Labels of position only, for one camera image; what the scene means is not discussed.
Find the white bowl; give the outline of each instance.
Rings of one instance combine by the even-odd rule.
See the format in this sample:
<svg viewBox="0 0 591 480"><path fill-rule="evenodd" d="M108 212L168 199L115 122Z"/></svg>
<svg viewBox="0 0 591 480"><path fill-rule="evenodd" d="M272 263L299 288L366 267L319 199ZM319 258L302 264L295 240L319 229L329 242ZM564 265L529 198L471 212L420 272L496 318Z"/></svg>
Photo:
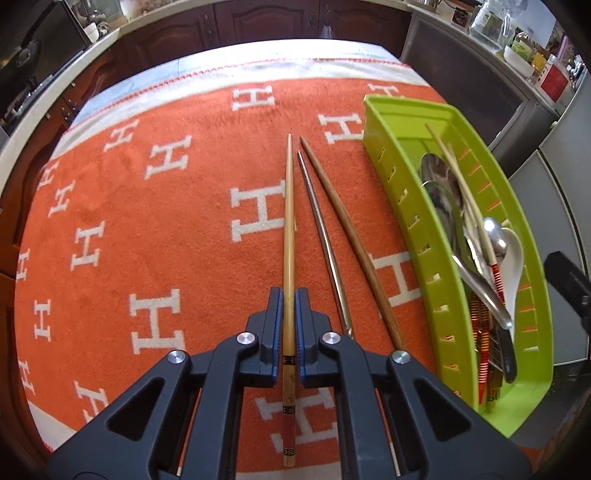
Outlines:
<svg viewBox="0 0 591 480"><path fill-rule="evenodd" d="M535 68L511 50L510 47L505 47L505 61L525 78L531 77L531 74L534 73Z"/></svg>

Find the orange blanket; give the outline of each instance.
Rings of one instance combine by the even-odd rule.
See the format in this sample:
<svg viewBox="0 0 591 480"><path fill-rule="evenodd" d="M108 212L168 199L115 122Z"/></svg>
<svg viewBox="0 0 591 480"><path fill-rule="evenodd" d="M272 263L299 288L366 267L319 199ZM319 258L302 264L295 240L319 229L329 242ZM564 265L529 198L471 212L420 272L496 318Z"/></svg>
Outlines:
<svg viewBox="0 0 591 480"><path fill-rule="evenodd" d="M51 161L27 220L15 312L25 391L50 447L170 349L212 349L265 308L269 288L282 282L288 132L315 149L373 258L411 353L434 369L407 248L360 142L369 83L442 101L428 86L366 79L244 84L148 109ZM340 330L298 170L296 285L309 289L313 308ZM313 181L356 339L388 353L369 287L314 175ZM334 476L331 393L300 390L298 398L297 466L316 466L299 478ZM240 472L280 469L281 383L245 393L238 461Z"/></svg>

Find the countertop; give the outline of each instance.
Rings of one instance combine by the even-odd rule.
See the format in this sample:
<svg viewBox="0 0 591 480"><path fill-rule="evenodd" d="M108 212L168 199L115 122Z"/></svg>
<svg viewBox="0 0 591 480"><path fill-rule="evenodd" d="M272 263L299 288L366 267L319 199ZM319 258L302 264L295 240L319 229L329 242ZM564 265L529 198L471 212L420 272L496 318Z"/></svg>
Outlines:
<svg viewBox="0 0 591 480"><path fill-rule="evenodd" d="M104 51L110 46L116 43L120 38L127 35L134 30L142 28L150 23L157 22L163 18L169 17L181 13L186 10L190 10L203 5L215 4L223 0L178 0L173 4L165 5L158 9L155 9L141 17L138 17L129 23L122 25L116 30L112 31L108 35L104 36L97 43L89 47L76 61L74 61L58 78L54 79L51 85L40 95L35 104L29 109L29 111L22 118L12 135L8 138L0 151L0 188L3 190L8 177L14 164L16 163L21 151L27 143L29 137L36 129L37 125L43 119L49 108L63 93L63 91L71 84L74 79L87 68L94 60L96 60ZM439 21L442 24L449 26L444 19L427 12L421 8L416 8L412 5L406 4L401 0L367 0L372 3L385 5L387 7L396 8L408 12L417 12L421 15L426 15L433 21ZM501 65L508 67L505 62L496 57L494 54L489 52L489 56L493 58L491 60L493 64L501 68ZM531 85L527 84L525 80L523 82L532 89Z"/></svg>
<svg viewBox="0 0 591 480"><path fill-rule="evenodd" d="M450 23L444 18L435 13L432 13L424 8L414 7L412 5L407 5L407 7L413 12L413 14L420 15L421 17L430 20L433 23L438 22L440 25L447 26L449 28L449 32L452 35L469 39L466 44L469 45L470 48L476 50L481 58L487 59L491 67L502 71L504 76L511 78L519 90L524 92L532 92L539 103L544 105L549 111L555 112L558 115L558 112L554 106L549 104L548 100L546 100L546 98L532 84L530 84L520 73L518 73L515 68L509 65L504 59L491 52L482 43L475 40L473 37L470 37L459 28L450 25Z"/></svg>

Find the cabinet handle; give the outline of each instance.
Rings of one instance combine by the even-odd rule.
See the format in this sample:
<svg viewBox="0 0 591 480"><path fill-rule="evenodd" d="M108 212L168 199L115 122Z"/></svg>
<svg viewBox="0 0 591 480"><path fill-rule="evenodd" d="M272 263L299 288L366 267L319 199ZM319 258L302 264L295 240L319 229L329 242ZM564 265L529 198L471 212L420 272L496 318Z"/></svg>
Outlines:
<svg viewBox="0 0 591 480"><path fill-rule="evenodd" d="M308 17L308 28L316 27L316 14L312 14Z"/></svg>
<svg viewBox="0 0 591 480"><path fill-rule="evenodd" d="M68 107L70 107L70 110L72 110L74 115L76 115L80 111L80 109L78 108L78 104L73 100L70 100L68 98L68 100L66 100L66 103L68 104Z"/></svg>
<svg viewBox="0 0 591 480"><path fill-rule="evenodd" d="M61 107L61 115L68 124L72 123L72 112L66 110L64 107Z"/></svg>

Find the bottle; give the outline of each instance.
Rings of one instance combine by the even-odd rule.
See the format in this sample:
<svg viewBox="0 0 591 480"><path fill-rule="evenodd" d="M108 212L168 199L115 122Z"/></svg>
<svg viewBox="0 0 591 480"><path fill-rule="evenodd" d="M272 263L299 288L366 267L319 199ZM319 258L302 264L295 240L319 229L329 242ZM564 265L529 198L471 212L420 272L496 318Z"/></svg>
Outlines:
<svg viewBox="0 0 591 480"><path fill-rule="evenodd" d="M534 68L533 78L537 80L546 66L546 59L539 51L536 51L531 65Z"/></svg>
<svg viewBox="0 0 591 480"><path fill-rule="evenodd" d="M535 42L531 38L531 32L523 31L518 33L511 46L511 50L517 53L527 63L531 63L536 54Z"/></svg>

